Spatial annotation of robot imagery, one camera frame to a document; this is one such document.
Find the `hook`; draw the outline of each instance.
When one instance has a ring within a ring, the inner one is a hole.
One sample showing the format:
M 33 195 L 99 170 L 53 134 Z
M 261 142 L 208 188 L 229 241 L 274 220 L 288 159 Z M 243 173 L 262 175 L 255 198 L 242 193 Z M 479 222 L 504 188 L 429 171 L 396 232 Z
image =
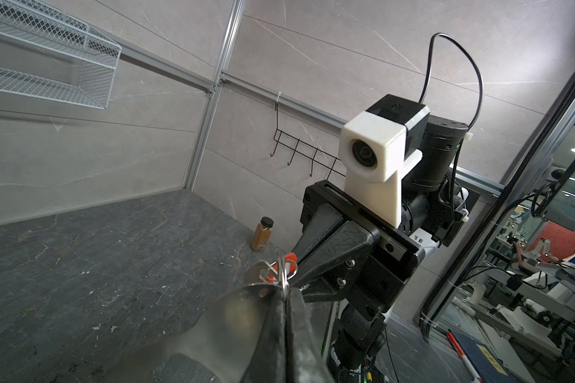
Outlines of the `hook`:
M 288 166 L 290 166 L 290 164 L 292 163 L 292 159 L 294 159 L 294 155 L 296 154 L 296 149 L 298 149 L 298 144 L 300 143 L 300 139 L 296 140 L 296 146 L 294 147 L 294 152 L 292 153 L 292 158 L 289 159 L 289 162 L 287 163 Z
M 275 155 L 275 152 L 277 151 L 277 145 L 279 145 L 279 140 L 281 140 L 281 133 L 283 133 L 283 131 L 279 131 L 279 138 L 276 139 L 276 144 L 275 144 L 275 149 L 273 150 L 273 153 L 271 153 L 271 157 Z
M 313 161 L 315 161 L 315 154 L 318 153 L 318 149 L 315 148 L 315 153 L 313 153 L 313 158 L 311 158 L 311 173 L 309 174 L 309 177 L 313 177 Z
M 326 177 L 326 181 L 328 180 L 328 178 L 330 178 L 330 174 L 332 174 L 332 171 L 334 170 L 334 164 L 337 163 L 337 158 L 334 157 L 334 162 L 332 163 L 332 166 L 330 167 L 330 171 L 328 172 L 328 177 Z

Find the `wire mesh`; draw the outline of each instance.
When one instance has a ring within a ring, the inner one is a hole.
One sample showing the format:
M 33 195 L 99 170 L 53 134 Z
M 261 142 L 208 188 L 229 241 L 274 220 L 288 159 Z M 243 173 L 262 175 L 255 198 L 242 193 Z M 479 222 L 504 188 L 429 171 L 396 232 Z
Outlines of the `wire mesh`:
M 82 62 L 78 86 L 0 68 L 0 91 L 108 106 L 121 47 L 95 27 L 36 0 L 0 0 L 0 35 Z

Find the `spice bottle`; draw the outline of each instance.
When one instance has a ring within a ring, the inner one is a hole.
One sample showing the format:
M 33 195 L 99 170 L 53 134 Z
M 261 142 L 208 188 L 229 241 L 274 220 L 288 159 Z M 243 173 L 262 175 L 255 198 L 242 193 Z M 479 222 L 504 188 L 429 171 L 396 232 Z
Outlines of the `spice bottle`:
M 272 232 L 272 230 L 270 230 L 271 227 L 273 227 L 273 220 L 268 217 L 262 217 L 251 239 L 251 248 L 253 251 L 264 251 L 270 239 L 270 233 Z

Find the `yellow label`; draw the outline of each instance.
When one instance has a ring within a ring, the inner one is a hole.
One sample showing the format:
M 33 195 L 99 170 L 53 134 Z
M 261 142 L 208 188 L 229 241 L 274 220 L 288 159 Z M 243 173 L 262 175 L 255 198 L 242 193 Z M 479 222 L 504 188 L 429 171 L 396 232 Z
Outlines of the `yellow label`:
M 496 361 L 496 359 L 490 354 L 490 351 L 487 350 L 487 348 L 483 347 L 482 345 L 478 344 L 477 347 L 479 347 L 479 349 L 481 350 L 481 352 L 483 353 L 483 355 L 486 356 L 486 358 L 490 361 L 490 363 L 492 364 L 492 366 L 494 366 L 494 368 L 496 369 L 496 371 L 500 372 L 503 375 L 507 375 L 507 373 L 505 372 L 505 370 L 503 370 L 503 368 L 500 366 L 500 364 Z

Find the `vertical aluminum profile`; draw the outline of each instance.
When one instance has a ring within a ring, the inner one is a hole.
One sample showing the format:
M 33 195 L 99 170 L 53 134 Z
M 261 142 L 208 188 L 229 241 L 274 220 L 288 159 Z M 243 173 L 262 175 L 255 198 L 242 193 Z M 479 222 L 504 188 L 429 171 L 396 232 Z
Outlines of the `vertical aluminum profile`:
M 213 123 L 213 116 L 215 115 L 215 110 L 217 109 L 221 93 L 222 86 L 220 75 L 223 70 L 227 69 L 228 63 L 230 62 L 234 42 L 237 38 L 238 27 L 240 26 L 243 14 L 245 13 L 245 3 L 246 0 L 232 0 L 232 4 L 230 5 L 230 14 L 228 16 L 226 33 L 224 34 L 219 55 L 216 59 L 215 67 L 213 68 L 212 80 L 215 85 L 213 91 L 208 94 L 210 98 L 207 100 L 203 111 L 203 117 L 200 121 L 200 127 L 196 133 L 192 153 L 189 157 L 188 169 L 183 180 L 184 189 L 192 190 L 194 188 L 196 176 L 198 175 L 198 170 L 200 168 L 200 162 L 202 160 L 202 154 L 204 152 L 205 145 L 207 144 L 207 137 L 211 124 Z

